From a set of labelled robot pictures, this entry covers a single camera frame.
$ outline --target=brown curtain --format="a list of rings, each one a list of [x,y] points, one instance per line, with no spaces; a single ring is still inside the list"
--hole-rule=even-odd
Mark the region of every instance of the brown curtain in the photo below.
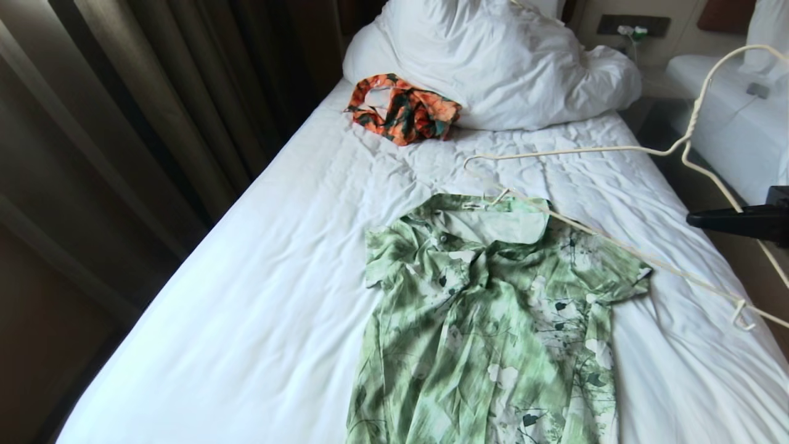
[[[0,224],[133,322],[340,78],[336,15],[0,2]]]

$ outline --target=orange floral fabric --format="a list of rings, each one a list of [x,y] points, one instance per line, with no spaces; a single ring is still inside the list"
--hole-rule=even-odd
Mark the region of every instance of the orange floral fabric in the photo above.
[[[391,88],[386,118],[365,105],[367,93]],[[448,98],[415,88],[394,74],[379,74],[360,81],[346,111],[353,121],[400,146],[422,139],[447,139],[449,128],[460,117],[461,106]]]

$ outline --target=wire hanger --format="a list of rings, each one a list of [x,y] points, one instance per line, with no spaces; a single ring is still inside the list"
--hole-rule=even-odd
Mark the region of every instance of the wire hanger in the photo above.
[[[733,58],[733,57],[735,57],[735,56],[737,56],[737,55],[739,55],[739,54],[741,54],[741,53],[743,53],[745,51],[753,50],[753,49],[766,50],[766,51],[769,51],[771,54],[775,55],[780,60],[783,60],[785,62],[789,61],[789,57],[787,57],[786,55],[781,54],[780,52],[778,52],[778,50],[776,50],[775,48],[770,47],[768,45],[748,45],[748,46],[740,47],[740,48],[732,51],[731,53],[729,53],[725,57],[723,57],[721,60],[718,61],[718,63],[716,63],[712,67],[712,69],[707,74],[706,79],[704,80],[704,84],[701,86],[701,94],[699,95],[699,97],[694,102],[694,108],[693,108],[693,111],[690,114],[690,121],[688,122],[687,131],[685,132],[685,134],[682,137],[680,137],[676,142],[674,142],[674,144],[668,150],[662,151],[662,150],[659,150],[659,149],[645,148],[643,146],[606,146],[606,147],[589,147],[589,148],[578,148],[578,149],[559,149],[559,150],[547,151],[547,152],[530,152],[530,153],[526,153],[526,154],[516,154],[516,155],[512,155],[512,156],[495,156],[495,155],[492,155],[492,154],[477,154],[475,156],[468,157],[468,158],[466,158],[466,160],[463,161],[463,169],[466,170],[467,173],[469,173],[472,176],[477,177],[479,179],[490,179],[490,178],[484,177],[482,175],[479,175],[475,171],[471,170],[469,168],[469,162],[471,160],[475,160],[475,159],[511,160],[511,159],[523,159],[523,158],[526,158],[526,157],[555,156],[555,155],[559,155],[559,154],[577,154],[577,153],[580,153],[580,152],[603,152],[603,151],[641,151],[641,152],[646,152],[647,154],[651,154],[653,156],[670,156],[674,151],[678,150],[681,145],[684,145],[683,151],[682,151],[682,163],[685,166],[687,166],[688,168],[690,168],[692,170],[695,170],[697,172],[700,172],[703,175],[707,176],[707,178],[712,180],[715,183],[715,185],[718,187],[720,192],[723,193],[724,197],[729,201],[731,206],[737,211],[737,213],[742,213],[742,207],[734,199],[734,196],[731,195],[731,192],[728,190],[728,188],[720,181],[720,179],[718,179],[718,176],[716,176],[712,172],[704,169],[703,167],[700,167],[699,165],[696,165],[693,162],[690,162],[688,160],[688,155],[690,153],[690,138],[693,136],[693,132],[696,129],[696,124],[698,123],[698,116],[699,116],[699,113],[701,112],[701,105],[704,103],[704,100],[705,100],[705,98],[707,96],[707,91],[709,90],[709,86],[712,84],[712,76],[714,76],[715,72],[717,72],[717,70],[725,62],[727,62],[729,59],[731,59],[731,58]],[[521,198],[522,200],[526,201],[527,203],[529,202],[528,198],[523,193],[520,193],[517,190],[513,190],[512,188],[504,187],[504,186],[502,186],[502,185],[500,185],[498,183],[496,183],[495,185],[498,188],[500,188],[501,191],[502,191],[502,193],[496,198],[496,201],[500,201],[507,193],[511,193],[511,194],[514,194],[517,197]],[[622,242],[618,241],[617,239],[613,239],[612,237],[610,237],[608,235],[605,235],[601,231],[597,231],[597,230],[594,230],[592,228],[586,227],[585,225],[579,224],[578,222],[575,222],[574,220],[568,219],[568,218],[566,218],[566,217],[564,217],[564,216],[562,216],[562,215],[560,215],[560,214],[558,214],[558,213],[556,213],[554,211],[551,211],[550,209],[541,208],[540,206],[537,206],[537,205],[532,205],[532,206],[534,208],[540,210],[543,213],[547,213],[549,216],[552,216],[552,217],[555,217],[558,220],[561,220],[565,224],[568,224],[568,225],[570,225],[570,226],[572,226],[574,228],[577,228],[578,230],[581,230],[581,231],[583,231],[585,233],[588,233],[590,235],[601,236],[604,239],[606,239],[607,241],[609,241],[611,243],[614,243],[616,246],[619,246],[620,248],[623,248],[624,250],[629,251],[633,255],[638,256],[641,259],[644,259],[646,262],[649,262],[652,265],[656,265],[656,266],[660,267],[661,269],[665,269],[669,273],[672,273],[672,274],[675,274],[677,276],[683,277],[686,280],[688,280],[689,282],[692,282],[692,283],[698,285],[699,287],[702,287],[702,288],[704,288],[706,290],[709,290],[712,293],[715,293],[717,295],[723,296],[724,298],[728,299],[729,301],[731,301],[735,305],[735,311],[734,311],[733,315],[731,316],[731,322],[735,326],[738,326],[738,328],[740,328],[740,329],[743,329],[745,331],[750,331],[756,326],[755,324],[747,325],[745,323],[745,321],[744,321],[744,319],[742,317],[742,312],[746,308],[749,311],[752,311],[752,312],[754,312],[756,314],[759,314],[763,318],[767,318],[767,319],[775,322],[776,324],[781,325],[782,327],[786,327],[786,328],[789,329],[789,322],[784,321],[781,318],[778,318],[778,317],[776,317],[776,316],[774,316],[774,315],[772,315],[770,313],[767,313],[767,312],[765,312],[763,310],[760,310],[760,309],[756,308],[753,304],[749,303],[747,300],[745,300],[740,295],[737,295],[737,294],[732,293],[732,292],[728,292],[728,291],[723,290],[723,289],[719,289],[719,288],[713,287],[711,284],[708,284],[702,278],[700,278],[698,276],[695,276],[692,273],[688,273],[688,272],[684,272],[682,270],[676,269],[675,267],[669,265],[666,262],[661,261],[660,259],[657,259],[657,258],[655,258],[653,256],[647,255],[647,254],[639,251],[638,249],[636,249],[636,248],[634,248],[634,247],[632,247],[630,245],[627,245],[625,243],[622,243]],[[772,254],[772,252],[767,248],[767,246],[761,240],[757,240],[757,242],[758,242],[759,247],[761,248],[762,252],[764,252],[765,256],[767,256],[767,259],[770,261],[770,263],[772,264],[773,268],[776,270],[776,272],[780,276],[781,280],[783,281],[783,284],[786,285],[787,288],[789,288],[789,277],[787,277],[787,274],[783,271],[783,269],[781,269],[781,267],[778,264],[778,261],[776,260],[775,256]]]

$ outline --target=white pillow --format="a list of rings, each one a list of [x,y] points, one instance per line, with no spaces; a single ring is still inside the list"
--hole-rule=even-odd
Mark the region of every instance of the white pillow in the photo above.
[[[538,130],[627,107],[641,77],[608,47],[584,52],[572,31],[511,0],[389,0],[343,63],[357,83],[381,73],[463,105],[458,125]]]
[[[749,45],[769,45],[789,55],[789,0],[758,0],[748,27]],[[774,83],[789,73],[789,63],[765,50],[745,53],[740,71]]]

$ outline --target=electrical socket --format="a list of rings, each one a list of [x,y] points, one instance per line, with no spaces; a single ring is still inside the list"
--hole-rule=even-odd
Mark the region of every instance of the electrical socket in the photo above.
[[[597,26],[597,33],[604,36],[618,36],[619,26],[630,26],[635,28],[641,26],[647,28],[648,37],[665,37],[668,33],[668,26],[671,24],[670,17],[652,16],[626,16],[605,14],[600,18]]]

